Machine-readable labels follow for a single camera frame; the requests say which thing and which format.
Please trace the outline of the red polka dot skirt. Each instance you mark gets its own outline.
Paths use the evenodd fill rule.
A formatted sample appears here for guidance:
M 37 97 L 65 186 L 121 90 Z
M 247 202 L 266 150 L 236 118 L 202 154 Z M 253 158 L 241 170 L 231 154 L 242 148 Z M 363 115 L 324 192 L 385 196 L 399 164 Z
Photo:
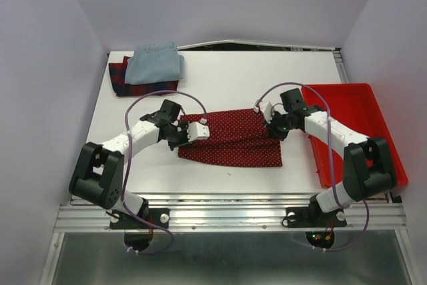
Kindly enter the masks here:
M 281 143 L 263 126 L 264 117 L 252 109 L 208 113 L 210 136 L 178 149 L 178 157 L 215 166 L 277 168 L 282 166 Z

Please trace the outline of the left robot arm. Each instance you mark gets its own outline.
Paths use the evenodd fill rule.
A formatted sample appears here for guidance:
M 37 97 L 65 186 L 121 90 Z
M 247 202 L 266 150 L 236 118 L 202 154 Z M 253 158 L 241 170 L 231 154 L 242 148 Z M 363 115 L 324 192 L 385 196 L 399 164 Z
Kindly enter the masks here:
M 158 111 L 142 116 L 125 133 L 102 144 L 87 142 L 77 159 L 69 192 L 105 210 L 124 213 L 135 228 L 144 226 L 149 220 L 148 201 L 123 186 L 125 166 L 140 151 L 162 140 L 170 148 L 187 143 L 187 124 L 175 124 L 180 111 L 180 104 L 165 99 Z

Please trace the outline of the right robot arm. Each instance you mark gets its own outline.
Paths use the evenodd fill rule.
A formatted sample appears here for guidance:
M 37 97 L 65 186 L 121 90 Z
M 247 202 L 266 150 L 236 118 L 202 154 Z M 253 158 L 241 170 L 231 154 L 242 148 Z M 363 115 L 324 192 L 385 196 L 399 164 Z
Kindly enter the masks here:
M 254 110 L 263 115 L 263 125 L 283 141 L 290 131 L 298 129 L 326 144 L 328 155 L 343 160 L 340 183 L 310 198 L 309 204 L 286 211 L 284 222 L 289 228 L 323 226 L 328 220 L 345 225 L 344 208 L 396 187 L 398 178 L 388 142 L 383 137 L 369 137 L 340 123 L 325 105 L 308 105 L 299 89 L 281 94 L 284 112 L 276 111 L 270 102 L 259 100 Z

